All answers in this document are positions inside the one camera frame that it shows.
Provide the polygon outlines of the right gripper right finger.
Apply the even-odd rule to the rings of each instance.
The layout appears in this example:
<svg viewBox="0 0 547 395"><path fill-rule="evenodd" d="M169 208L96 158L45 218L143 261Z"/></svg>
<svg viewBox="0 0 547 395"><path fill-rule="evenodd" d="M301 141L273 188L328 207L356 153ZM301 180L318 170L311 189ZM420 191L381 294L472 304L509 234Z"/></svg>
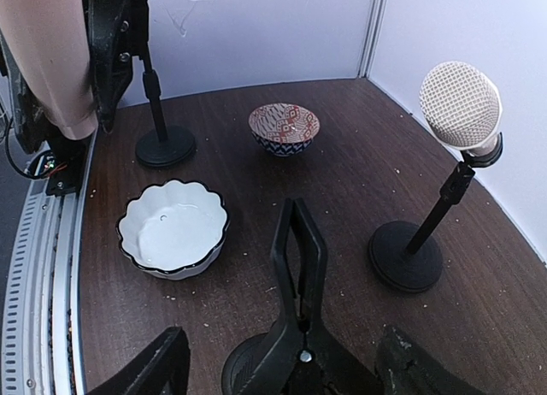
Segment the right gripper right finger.
<svg viewBox="0 0 547 395"><path fill-rule="evenodd" d="M375 358L384 394L484 394L452 374L401 328L387 325Z"/></svg>

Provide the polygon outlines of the short black mic stand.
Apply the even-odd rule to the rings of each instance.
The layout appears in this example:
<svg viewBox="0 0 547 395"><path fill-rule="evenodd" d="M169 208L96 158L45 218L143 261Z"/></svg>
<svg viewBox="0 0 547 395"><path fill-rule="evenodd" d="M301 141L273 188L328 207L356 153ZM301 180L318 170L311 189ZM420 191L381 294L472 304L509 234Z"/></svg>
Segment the short black mic stand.
<svg viewBox="0 0 547 395"><path fill-rule="evenodd" d="M503 135L495 136L493 149L483 156L462 152L452 173L439 189L439 199L418 226L391 221L378 227L368 241L368 259L378 279L390 288L417 294L430 290L440 279L444 259L432 236L450 208L461 202L477 168L487 168L503 153Z"/></svg>

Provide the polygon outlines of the tall black mic stand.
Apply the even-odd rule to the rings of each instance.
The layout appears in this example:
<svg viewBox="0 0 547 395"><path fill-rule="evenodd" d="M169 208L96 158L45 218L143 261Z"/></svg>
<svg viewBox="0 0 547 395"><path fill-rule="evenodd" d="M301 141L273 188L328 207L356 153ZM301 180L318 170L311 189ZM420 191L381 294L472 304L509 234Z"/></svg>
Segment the tall black mic stand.
<svg viewBox="0 0 547 395"><path fill-rule="evenodd" d="M196 139L187 128L166 123L160 80L153 68L148 46L144 48L140 59L144 64L144 93L150 104L155 129L138 140L135 156L138 162L147 168L171 168L194 154Z"/></svg>
<svg viewBox="0 0 547 395"><path fill-rule="evenodd" d="M322 317L327 248L305 202L286 199L271 250L279 315L238 345L221 374L225 394L381 394L380 379Z"/></svg>

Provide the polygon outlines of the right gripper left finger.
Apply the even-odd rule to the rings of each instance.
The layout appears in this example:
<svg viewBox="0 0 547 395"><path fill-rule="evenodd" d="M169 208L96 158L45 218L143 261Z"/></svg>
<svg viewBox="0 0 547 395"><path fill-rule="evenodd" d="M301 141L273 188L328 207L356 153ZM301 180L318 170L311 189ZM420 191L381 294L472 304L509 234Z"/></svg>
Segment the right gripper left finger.
<svg viewBox="0 0 547 395"><path fill-rule="evenodd" d="M120 372L89 394L187 394L191 350L182 327L168 327Z"/></svg>

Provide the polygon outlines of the beige microphone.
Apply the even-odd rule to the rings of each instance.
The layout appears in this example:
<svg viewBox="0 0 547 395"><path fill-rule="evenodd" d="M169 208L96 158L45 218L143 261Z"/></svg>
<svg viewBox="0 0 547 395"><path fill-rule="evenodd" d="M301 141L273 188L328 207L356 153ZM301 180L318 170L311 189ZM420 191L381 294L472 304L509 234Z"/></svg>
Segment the beige microphone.
<svg viewBox="0 0 547 395"><path fill-rule="evenodd" d="M422 114L436 139L473 156L492 153L499 142L503 112L491 80L465 62L442 62L420 88Z"/></svg>
<svg viewBox="0 0 547 395"><path fill-rule="evenodd" d="M82 0L1 0L1 33L46 117L67 139L97 127Z"/></svg>

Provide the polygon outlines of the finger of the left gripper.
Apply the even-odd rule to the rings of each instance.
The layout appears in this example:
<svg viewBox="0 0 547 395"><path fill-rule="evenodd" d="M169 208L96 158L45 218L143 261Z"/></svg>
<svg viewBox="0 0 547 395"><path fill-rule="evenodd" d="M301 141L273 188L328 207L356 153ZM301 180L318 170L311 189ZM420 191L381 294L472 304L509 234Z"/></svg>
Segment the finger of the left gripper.
<svg viewBox="0 0 547 395"><path fill-rule="evenodd" d="M8 80L9 114L15 136L23 151L32 154L43 143L60 135L46 117L42 105L32 93L16 64L8 43L1 35L1 75Z"/></svg>
<svg viewBox="0 0 547 395"><path fill-rule="evenodd" d="M132 59L149 40L148 0L85 0L91 87L100 127L109 133L118 104L132 82Z"/></svg>

